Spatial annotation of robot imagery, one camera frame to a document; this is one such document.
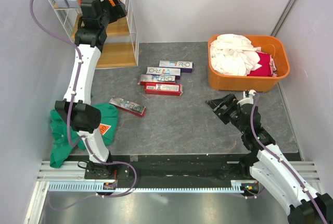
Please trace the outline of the red barcode toothpaste box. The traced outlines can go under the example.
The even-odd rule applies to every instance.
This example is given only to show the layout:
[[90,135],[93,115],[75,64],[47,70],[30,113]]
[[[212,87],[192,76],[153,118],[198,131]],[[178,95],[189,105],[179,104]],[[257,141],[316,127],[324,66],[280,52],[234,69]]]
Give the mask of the red barcode toothpaste box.
[[153,95],[181,96],[183,86],[181,84],[146,83],[144,92]]

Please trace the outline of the red silver R&O box front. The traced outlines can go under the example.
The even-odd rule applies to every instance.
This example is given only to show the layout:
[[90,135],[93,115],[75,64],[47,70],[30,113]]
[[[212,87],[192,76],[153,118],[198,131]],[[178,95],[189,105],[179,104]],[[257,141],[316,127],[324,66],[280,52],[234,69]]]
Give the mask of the red silver R&O box front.
[[143,117],[146,113],[146,107],[139,105],[135,102],[125,100],[121,97],[112,97],[109,104],[115,106],[116,108],[126,111],[130,114]]

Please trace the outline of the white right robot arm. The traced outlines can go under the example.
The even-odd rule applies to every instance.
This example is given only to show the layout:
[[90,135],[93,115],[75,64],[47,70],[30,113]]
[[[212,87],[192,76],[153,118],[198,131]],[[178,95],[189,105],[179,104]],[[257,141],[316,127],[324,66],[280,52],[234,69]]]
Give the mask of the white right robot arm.
[[289,223],[332,223],[332,197],[312,187],[284,156],[276,141],[261,125],[260,93],[232,93],[205,103],[224,123],[231,123],[249,150],[239,161],[244,179],[255,179],[285,210]]

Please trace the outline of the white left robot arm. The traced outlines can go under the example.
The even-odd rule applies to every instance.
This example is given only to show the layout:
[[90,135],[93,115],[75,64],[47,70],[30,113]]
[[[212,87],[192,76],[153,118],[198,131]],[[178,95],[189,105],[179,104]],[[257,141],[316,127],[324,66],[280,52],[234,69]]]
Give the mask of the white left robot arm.
[[81,0],[81,11],[72,42],[75,59],[70,83],[63,100],[55,102],[55,110],[67,125],[69,145],[76,146],[71,140],[71,131],[75,131],[84,142],[90,161],[99,163],[96,173],[108,179],[114,166],[99,130],[101,112],[91,105],[91,88],[108,25],[126,17],[126,10],[121,0]]

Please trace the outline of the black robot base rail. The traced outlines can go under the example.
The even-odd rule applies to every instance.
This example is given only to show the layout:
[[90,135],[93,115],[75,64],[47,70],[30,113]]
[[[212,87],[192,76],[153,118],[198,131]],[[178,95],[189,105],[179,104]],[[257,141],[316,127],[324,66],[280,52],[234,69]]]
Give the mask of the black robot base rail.
[[115,179],[118,187],[135,189],[221,188],[233,180],[252,180],[250,166],[255,154],[208,155],[115,155],[106,166],[90,161],[86,179]]

